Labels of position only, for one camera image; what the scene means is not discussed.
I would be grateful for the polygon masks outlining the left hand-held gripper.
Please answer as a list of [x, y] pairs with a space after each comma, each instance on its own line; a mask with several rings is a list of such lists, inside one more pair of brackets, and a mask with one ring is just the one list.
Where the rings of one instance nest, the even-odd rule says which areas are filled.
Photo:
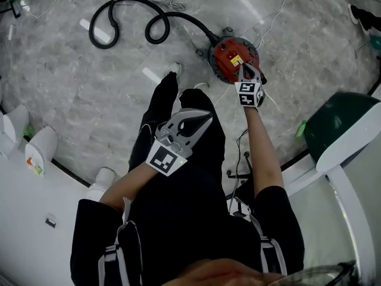
[[146, 164], [170, 176], [192, 155], [193, 146], [213, 121], [210, 111], [182, 108], [157, 129]]

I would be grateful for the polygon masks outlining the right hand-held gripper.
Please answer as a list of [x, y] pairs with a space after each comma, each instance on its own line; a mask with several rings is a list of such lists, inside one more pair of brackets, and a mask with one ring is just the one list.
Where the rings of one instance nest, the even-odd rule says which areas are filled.
[[241, 64], [239, 67], [238, 81], [235, 83], [239, 102], [243, 107], [258, 108], [265, 99], [260, 72], [253, 66]]

